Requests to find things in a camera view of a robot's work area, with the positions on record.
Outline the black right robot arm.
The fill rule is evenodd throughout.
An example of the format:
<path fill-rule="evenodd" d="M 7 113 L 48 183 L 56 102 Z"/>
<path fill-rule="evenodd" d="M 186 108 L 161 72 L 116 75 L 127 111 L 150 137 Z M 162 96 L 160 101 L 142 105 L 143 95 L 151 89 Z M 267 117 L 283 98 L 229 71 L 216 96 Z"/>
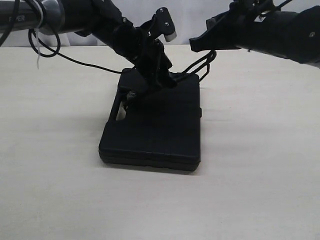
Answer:
<path fill-rule="evenodd" d="M 272 0 L 234 0 L 189 40 L 193 52 L 245 49 L 320 66 L 320 7 L 283 11 Z"/>

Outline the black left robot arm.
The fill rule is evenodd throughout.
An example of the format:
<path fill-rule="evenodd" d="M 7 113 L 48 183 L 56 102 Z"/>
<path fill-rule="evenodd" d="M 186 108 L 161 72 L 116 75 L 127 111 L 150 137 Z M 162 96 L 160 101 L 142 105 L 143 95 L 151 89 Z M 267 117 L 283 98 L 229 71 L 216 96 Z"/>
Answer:
<path fill-rule="evenodd" d="M 3 44 L 11 32 L 23 30 L 55 37 L 65 33 L 93 35 L 133 64 L 146 82 L 142 96 L 177 86 L 170 72 L 172 63 L 159 40 L 161 35 L 167 42 L 177 36 L 166 7 L 134 26 L 111 0 L 2 0 L 0 42 Z"/>

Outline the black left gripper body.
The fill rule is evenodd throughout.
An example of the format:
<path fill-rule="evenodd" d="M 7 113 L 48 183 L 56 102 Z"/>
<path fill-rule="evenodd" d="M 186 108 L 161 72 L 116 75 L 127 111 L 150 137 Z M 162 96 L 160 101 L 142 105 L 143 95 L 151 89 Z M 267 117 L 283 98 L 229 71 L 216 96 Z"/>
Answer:
<path fill-rule="evenodd" d="M 162 88 L 160 84 L 160 62 L 169 60 L 164 45 L 158 38 L 151 36 L 152 23 L 139 27 L 123 24 L 113 32 L 113 50 L 131 62 L 135 69 L 153 88 Z"/>

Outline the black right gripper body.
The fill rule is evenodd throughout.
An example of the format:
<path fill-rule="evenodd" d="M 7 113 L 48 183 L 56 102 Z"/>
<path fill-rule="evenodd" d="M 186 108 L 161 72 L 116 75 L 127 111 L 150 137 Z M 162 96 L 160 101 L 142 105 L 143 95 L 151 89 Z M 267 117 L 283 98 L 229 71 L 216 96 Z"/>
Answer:
<path fill-rule="evenodd" d="M 275 8 L 272 0 L 234 0 L 229 4 L 229 9 L 224 12 L 224 24 L 221 27 L 225 31 L 225 49 L 235 50 L 238 47 L 235 41 L 246 27 L 252 24 L 254 19 L 264 11 Z"/>

